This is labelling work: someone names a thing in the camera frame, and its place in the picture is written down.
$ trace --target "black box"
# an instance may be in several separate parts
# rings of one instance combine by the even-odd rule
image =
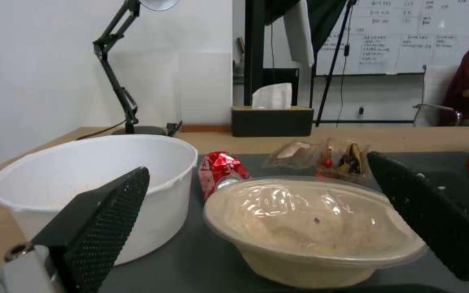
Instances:
[[[231,128],[235,137],[309,136],[314,110],[302,106],[290,109],[231,108]]]

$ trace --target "white bowl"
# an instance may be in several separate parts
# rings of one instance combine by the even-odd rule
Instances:
[[[353,285],[425,251],[384,195],[338,180],[243,181],[214,193],[204,217],[255,273],[294,287]]]
[[[122,135],[72,141],[27,155],[0,171],[0,203],[32,239],[79,193],[145,166],[150,181],[137,220],[115,264],[157,249],[188,213],[197,150],[179,139]]]

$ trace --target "black lamp arm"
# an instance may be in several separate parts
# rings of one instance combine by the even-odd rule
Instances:
[[[119,29],[117,29],[115,33],[112,33],[114,28],[123,18],[123,16],[128,13],[128,11],[130,13],[128,18],[125,19],[124,23],[119,27]],[[93,41],[93,50],[95,55],[97,58],[99,58],[104,72],[106,72],[106,76],[108,76],[108,79],[112,84],[113,91],[115,92],[115,95],[117,95],[117,98],[123,107],[126,121],[126,133],[133,133],[133,125],[138,123],[138,119],[135,117],[138,106],[128,91],[122,87],[117,80],[117,77],[115,76],[115,73],[113,72],[112,67],[108,62],[108,52],[119,39],[124,37],[124,32],[138,17],[139,12],[140,2],[138,0],[125,0],[108,27],[106,27],[104,30],[101,37]]]

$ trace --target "takeout bowl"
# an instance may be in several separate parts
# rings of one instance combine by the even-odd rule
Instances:
[[[204,217],[255,273],[300,288],[353,285],[425,252],[384,195],[339,180],[243,181],[216,191]]]

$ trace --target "red candy wrapper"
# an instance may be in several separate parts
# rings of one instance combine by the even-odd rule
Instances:
[[[215,191],[216,184],[227,176],[251,178],[245,167],[227,152],[211,152],[199,166],[199,180],[204,200]]]

